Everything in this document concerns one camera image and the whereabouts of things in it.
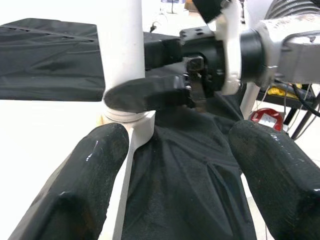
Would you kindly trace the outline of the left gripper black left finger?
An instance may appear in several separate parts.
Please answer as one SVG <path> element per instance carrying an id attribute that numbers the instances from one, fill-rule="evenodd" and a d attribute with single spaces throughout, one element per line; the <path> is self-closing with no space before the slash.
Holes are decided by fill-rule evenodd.
<path id="1" fill-rule="evenodd" d="M 98 239 L 128 149 L 123 125 L 94 128 L 51 174 L 10 239 Z"/>

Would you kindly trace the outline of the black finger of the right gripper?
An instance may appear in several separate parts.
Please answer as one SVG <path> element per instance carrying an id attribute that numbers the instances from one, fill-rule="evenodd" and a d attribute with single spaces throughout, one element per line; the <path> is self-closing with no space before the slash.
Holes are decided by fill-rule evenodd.
<path id="1" fill-rule="evenodd" d="M 177 106 L 195 107 L 187 75 L 151 76 L 127 81 L 109 89 L 103 101 L 110 109 L 143 113 Z"/>
<path id="2" fill-rule="evenodd" d="M 144 41 L 145 70 L 179 63 L 183 60 L 179 38 L 148 39 Z"/>

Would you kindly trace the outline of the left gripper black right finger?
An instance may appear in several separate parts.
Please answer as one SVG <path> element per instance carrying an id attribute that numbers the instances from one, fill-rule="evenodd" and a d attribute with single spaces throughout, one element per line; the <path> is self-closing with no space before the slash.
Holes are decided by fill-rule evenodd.
<path id="1" fill-rule="evenodd" d="M 276 240 L 320 238 L 320 169 L 285 133 L 236 122 L 229 145 Z"/>

